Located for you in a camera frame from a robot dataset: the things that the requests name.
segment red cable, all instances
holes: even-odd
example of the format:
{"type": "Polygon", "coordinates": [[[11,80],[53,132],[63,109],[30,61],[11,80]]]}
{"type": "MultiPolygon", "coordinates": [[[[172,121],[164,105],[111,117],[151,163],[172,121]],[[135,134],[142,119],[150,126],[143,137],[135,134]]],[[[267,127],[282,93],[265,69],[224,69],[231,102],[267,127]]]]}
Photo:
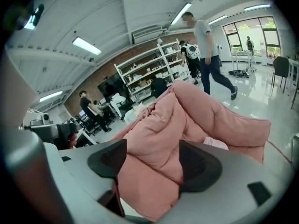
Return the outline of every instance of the red cable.
{"type": "Polygon", "coordinates": [[[293,164],[291,160],[289,160],[272,142],[267,140],[268,143],[270,143],[290,164],[293,164]]]}

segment white shelving unit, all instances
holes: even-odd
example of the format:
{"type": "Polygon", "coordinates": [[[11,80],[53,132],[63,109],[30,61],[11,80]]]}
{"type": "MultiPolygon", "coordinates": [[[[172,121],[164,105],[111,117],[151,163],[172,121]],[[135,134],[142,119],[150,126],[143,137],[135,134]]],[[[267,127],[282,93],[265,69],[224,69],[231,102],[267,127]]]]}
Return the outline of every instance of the white shelving unit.
{"type": "Polygon", "coordinates": [[[183,67],[179,69],[180,72],[176,71],[178,70],[177,68],[173,68],[182,62],[182,59],[178,59],[179,52],[179,41],[176,40],[165,45],[157,44],[156,48],[145,51],[119,65],[114,64],[124,84],[128,85],[129,92],[134,101],[139,103],[151,96],[150,82],[159,73],[162,75],[166,72],[168,73],[162,76],[163,79],[167,79],[167,86],[173,84],[176,79],[186,80],[188,78],[191,80],[187,65],[184,72],[182,72],[183,67]],[[147,57],[150,60],[138,64],[138,61],[147,57]]]}

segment white ceiling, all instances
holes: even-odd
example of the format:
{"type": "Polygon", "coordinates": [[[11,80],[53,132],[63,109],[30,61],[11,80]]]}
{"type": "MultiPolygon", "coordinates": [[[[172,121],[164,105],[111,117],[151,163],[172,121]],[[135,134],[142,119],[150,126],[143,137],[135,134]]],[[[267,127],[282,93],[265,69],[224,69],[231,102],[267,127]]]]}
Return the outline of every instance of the white ceiling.
{"type": "MultiPolygon", "coordinates": [[[[45,111],[64,102],[116,53],[132,47],[132,33],[153,25],[169,28],[186,2],[192,3],[189,11],[196,18],[212,20],[223,11],[241,12],[246,3],[251,6],[260,1],[263,0],[34,0],[35,6],[43,3],[45,7],[38,26],[14,32],[7,47],[17,69],[39,97],[64,90],[61,96],[34,105],[45,111]],[[77,36],[102,53],[96,56],[74,46],[72,41],[77,36]]],[[[178,28],[182,28],[181,21],[171,27],[178,28]]]]}

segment brick wall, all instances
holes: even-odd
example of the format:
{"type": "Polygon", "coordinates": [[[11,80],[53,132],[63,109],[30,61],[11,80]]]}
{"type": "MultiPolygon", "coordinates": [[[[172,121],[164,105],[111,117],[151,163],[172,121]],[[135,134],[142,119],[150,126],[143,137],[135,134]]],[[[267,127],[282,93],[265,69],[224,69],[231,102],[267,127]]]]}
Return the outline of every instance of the brick wall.
{"type": "MultiPolygon", "coordinates": [[[[176,39],[180,40],[190,40],[190,44],[196,44],[196,39],[193,33],[183,33],[177,35],[170,35],[162,37],[163,44],[167,44],[170,42],[174,42],[176,39]]],[[[120,55],[116,56],[115,58],[108,61],[106,64],[101,66],[96,72],[90,75],[78,88],[69,96],[69,98],[64,103],[67,110],[70,112],[72,116],[78,115],[79,112],[82,110],[80,107],[80,97],[79,92],[81,90],[85,90],[89,94],[89,99],[93,100],[101,100],[103,95],[98,89],[98,85],[103,83],[105,77],[111,77],[117,71],[114,67],[114,64],[118,65],[122,62],[135,57],[138,54],[141,54],[147,50],[153,49],[157,47],[157,41],[151,41],[144,43],[142,45],[136,46],[130,50],[127,50],[120,55]]]]}

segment pink blanket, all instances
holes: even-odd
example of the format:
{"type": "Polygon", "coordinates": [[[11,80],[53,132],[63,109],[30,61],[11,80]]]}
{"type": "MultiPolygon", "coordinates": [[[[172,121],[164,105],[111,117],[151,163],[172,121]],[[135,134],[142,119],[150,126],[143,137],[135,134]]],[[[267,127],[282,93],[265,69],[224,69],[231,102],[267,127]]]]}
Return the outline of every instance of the pink blanket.
{"type": "Polygon", "coordinates": [[[156,221],[178,199],[183,171],[180,139],[203,142],[212,137],[263,162],[270,122],[232,112],[196,86],[176,81],[134,123],[114,139],[127,139],[128,154],[118,175],[121,198],[156,221]]]}

